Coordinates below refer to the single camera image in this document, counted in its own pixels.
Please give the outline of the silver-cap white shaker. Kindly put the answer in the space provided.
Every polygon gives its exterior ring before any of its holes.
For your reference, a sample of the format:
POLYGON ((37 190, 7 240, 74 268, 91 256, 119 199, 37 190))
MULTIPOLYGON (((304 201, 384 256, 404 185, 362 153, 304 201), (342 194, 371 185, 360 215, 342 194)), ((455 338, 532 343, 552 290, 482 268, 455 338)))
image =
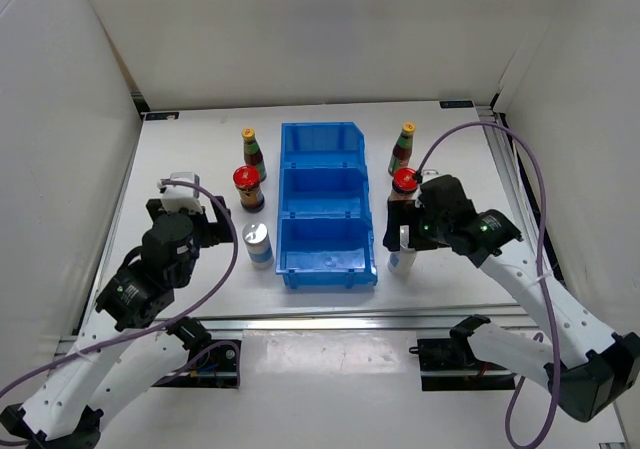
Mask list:
POLYGON ((389 253, 388 269, 400 276, 406 276, 417 257, 417 251, 409 246, 409 227, 400 227, 400 246, 398 251, 389 253))
POLYGON ((264 223, 248 223, 242 229, 242 239, 250 261, 255 268, 267 269, 274 257, 268 228, 264 223))

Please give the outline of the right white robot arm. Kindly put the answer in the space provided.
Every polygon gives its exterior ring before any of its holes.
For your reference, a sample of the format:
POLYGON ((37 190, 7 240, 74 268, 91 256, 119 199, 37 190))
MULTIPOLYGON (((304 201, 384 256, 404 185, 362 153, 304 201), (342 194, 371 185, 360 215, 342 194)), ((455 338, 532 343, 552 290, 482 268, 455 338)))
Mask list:
POLYGON ((448 248, 497 282, 548 337, 523 339, 473 315, 450 332, 449 356, 460 368, 494 363, 547 389, 570 417, 588 422, 629 390, 639 375, 639 337, 617 334, 553 276, 538 268, 520 230, 503 213, 479 212, 451 175, 396 172, 387 204, 384 246, 391 252, 448 248))

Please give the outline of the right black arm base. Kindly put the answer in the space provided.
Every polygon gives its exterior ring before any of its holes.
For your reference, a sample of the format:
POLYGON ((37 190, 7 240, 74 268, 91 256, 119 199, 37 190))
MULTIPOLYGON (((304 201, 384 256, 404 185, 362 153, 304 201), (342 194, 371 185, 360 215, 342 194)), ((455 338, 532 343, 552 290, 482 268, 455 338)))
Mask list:
POLYGON ((463 364, 449 339, 418 339, 408 352, 418 358, 423 392, 512 391, 515 375, 485 362, 463 364))

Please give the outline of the right red-lid chili jar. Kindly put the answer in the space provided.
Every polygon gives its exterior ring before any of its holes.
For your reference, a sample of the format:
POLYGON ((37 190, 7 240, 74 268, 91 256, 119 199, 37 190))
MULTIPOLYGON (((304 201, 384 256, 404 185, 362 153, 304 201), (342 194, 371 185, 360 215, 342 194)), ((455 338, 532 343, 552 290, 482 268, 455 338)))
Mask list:
POLYGON ((399 168, 393 175, 389 201, 412 200, 418 190, 416 171, 409 167, 399 168))

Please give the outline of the red-lid chili jar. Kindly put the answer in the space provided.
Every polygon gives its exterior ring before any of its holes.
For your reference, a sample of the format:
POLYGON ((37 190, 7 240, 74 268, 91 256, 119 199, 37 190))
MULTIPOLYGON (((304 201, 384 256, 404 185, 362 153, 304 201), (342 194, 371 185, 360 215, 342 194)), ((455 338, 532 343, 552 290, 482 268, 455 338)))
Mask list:
POLYGON ((416 171, 409 167, 399 168, 393 175, 389 201, 412 200, 418 190, 416 171))
POLYGON ((243 165, 234 171, 232 179, 243 209, 252 213, 261 211, 265 200, 259 171, 253 166, 243 165))

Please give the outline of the right yellow-cap sauce bottle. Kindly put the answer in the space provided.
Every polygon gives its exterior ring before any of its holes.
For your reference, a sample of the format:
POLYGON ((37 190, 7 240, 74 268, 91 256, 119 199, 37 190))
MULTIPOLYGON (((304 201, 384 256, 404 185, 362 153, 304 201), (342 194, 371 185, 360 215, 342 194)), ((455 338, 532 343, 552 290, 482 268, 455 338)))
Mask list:
POLYGON ((405 122, 393 147, 388 165, 388 174, 394 176, 399 169, 407 168, 413 152, 413 136, 416 125, 405 122))

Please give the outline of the yellow-cap sauce bottle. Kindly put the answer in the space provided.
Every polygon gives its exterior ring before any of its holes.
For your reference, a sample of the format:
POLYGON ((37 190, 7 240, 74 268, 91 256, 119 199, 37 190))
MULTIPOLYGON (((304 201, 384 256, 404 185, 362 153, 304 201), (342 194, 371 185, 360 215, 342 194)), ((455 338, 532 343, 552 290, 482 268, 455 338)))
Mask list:
POLYGON ((243 138, 243 157, 246 165, 253 166, 259 173, 260 181, 264 182, 267 178, 264 156, 256 139, 255 130, 252 128, 244 128, 241 131, 243 138))
POLYGON ((416 125, 405 122, 393 147, 388 165, 388 174, 394 176, 399 169, 407 168, 413 152, 413 136, 416 125))

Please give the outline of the left red-lid chili jar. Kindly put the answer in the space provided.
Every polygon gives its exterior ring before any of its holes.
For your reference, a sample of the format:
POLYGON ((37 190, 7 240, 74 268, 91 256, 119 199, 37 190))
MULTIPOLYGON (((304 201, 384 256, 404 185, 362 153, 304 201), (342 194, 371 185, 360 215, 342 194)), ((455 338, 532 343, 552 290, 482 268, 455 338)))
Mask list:
POLYGON ((265 200, 259 171, 253 166, 243 165, 234 171, 232 179, 243 209, 252 213, 261 211, 265 200))

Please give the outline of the left yellow-cap sauce bottle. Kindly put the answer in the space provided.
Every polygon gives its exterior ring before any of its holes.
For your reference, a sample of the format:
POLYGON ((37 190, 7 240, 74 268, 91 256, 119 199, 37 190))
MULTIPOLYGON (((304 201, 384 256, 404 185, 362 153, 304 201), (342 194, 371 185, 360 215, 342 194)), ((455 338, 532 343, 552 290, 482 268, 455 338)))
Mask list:
POLYGON ((243 138, 243 157, 246 165, 253 166, 259 173, 260 181, 264 182, 267 178, 264 156, 256 139, 255 130, 252 128, 244 128, 241 131, 243 138))

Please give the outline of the left black corner label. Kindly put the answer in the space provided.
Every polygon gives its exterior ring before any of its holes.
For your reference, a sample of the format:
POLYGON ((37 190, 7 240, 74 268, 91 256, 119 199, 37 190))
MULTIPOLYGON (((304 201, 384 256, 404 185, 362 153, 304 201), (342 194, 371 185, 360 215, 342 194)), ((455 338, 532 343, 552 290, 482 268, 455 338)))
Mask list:
POLYGON ((176 120, 179 118, 179 112, 171 111, 171 112, 152 112, 147 113, 144 117, 145 121, 167 121, 167 120, 176 120))

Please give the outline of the black corner label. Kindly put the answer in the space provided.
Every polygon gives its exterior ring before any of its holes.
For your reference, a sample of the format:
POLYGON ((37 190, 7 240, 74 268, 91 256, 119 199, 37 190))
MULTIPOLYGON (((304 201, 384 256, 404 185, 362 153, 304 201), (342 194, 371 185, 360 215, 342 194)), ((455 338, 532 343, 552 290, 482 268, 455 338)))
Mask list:
POLYGON ((179 118, 179 112, 171 111, 171 112, 152 112, 147 113, 144 117, 145 121, 167 121, 167 120, 176 120, 179 118))
POLYGON ((471 100, 441 100, 439 105, 442 109, 463 109, 475 107, 471 100))

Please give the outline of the right black corner label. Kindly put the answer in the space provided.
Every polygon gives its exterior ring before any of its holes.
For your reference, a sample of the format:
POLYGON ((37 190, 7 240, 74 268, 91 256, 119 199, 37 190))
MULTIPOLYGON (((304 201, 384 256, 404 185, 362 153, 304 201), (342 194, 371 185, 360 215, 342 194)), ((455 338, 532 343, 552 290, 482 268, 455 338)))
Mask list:
POLYGON ((471 100, 441 100, 439 105, 442 109, 463 109, 475 107, 471 100))

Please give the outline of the aluminium front rail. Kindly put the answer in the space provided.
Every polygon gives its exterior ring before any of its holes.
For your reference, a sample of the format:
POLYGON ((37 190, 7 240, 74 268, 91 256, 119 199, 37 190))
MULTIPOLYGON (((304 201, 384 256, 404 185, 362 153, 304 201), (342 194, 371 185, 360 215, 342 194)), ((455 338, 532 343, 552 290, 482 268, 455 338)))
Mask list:
POLYGON ((389 310, 339 310, 265 313, 197 318, 209 331, 433 331, 447 335, 471 315, 485 316, 509 330, 534 330, 539 324, 516 304, 389 310))

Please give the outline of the aluminium rail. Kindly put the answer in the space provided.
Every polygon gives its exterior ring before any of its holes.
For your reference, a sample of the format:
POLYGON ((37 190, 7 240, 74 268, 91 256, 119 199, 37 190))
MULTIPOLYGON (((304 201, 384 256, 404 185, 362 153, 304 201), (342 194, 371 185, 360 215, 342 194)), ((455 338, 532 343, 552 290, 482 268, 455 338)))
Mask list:
POLYGON ((209 331, 433 331, 447 335, 471 315, 485 316, 509 330, 534 330, 539 324, 516 304, 389 310, 339 310, 265 313, 197 318, 209 331))
MULTIPOLYGON (((505 114, 494 112, 490 106, 478 106, 476 111, 481 121, 488 121, 507 127, 505 114)), ((535 172, 533 182, 531 182, 521 157, 522 155, 527 156, 527 154, 511 135, 486 126, 484 133, 501 183, 507 193, 513 220, 535 254, 537 252, 538 224, 541 215, 534 191, 534 189, 537 190, 538 188, 535 172)), ((545 270, 552 271, 553 275, 567 289, 562 269, 548 233, 545 234, 544 238, 543 256, 545 270)))

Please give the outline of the aluminium right rail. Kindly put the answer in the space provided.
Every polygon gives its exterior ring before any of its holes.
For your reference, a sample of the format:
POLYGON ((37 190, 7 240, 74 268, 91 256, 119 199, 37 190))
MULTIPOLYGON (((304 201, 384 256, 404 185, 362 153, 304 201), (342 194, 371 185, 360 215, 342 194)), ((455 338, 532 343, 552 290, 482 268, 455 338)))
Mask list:
MULTIPOLYGON (((507 127, 505 114, 494 112, 490 106, 478 106, 476 111, 481 121, 488 121, 507 127)), ((527 154, 511 135, 486 126, 484 133, 501 183, 507 193, 513 220, 535 254, 537 252, 538 224, 541 215, 534 191, 534 189, 537 190, 538 188, 535 172, 533 182, 531 182, 521 157, 522 155, 527 156, 527 154)), ((548 233, 545 234, 544 238, 543 256, 545 270, 552 271, 553 275, 567 289, 562 269, 548 233)))

